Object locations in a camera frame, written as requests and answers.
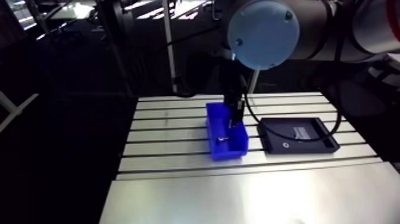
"metal table surface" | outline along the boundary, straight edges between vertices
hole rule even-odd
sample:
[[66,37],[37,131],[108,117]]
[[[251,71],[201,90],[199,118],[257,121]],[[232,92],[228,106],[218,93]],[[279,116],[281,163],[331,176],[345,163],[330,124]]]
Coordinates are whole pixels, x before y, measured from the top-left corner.
[[[333,154],[268,155],[263,151],[255,120],[245,111],[243,122],[249,152],[237,160],[210,159],[205,128],[205,104],[221,102],[221,95],[191,99],[140,98],[121,159],[117,180],[220,175],[271,170],[304,169],[381,161],[360,134],[343,118]],[[319,117],[331,129],[336,109],[321,93],[252,94],[259,117]]]
[[[140,98],[101,224],[400,223],[400,178],[343,118],[333,154],[269,155],[245,111],[246,156],[212,161],[205,104]],[[320,93],[252,94],[259,117],[319,117],[336,109]]]
[[100,224],[115,223],[399,224],[400,177],[380,162],[114,181]]

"blue tray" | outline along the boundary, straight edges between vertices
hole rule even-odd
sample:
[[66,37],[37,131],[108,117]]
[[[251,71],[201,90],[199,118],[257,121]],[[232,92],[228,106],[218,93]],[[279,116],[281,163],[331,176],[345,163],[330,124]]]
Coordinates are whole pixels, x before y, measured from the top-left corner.
[[229,109],[222,102],[206,104],[207,134],[213,160],[239,158],[247,154],[249,137],[243,122],[229,128]]

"black case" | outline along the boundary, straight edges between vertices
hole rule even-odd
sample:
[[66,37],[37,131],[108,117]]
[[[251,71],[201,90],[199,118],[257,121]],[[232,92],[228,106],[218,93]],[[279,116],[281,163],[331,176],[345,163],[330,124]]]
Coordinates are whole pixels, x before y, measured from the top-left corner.
[[[291,138],[314,139],[329,132],[318,117],[263,118],[261,122],[273,131]],[[323,141],[298,142],[267,132],[262,124],[258,124],[257,129],[264,150],[270,154],[334,153],[340,147],[332,136]]]

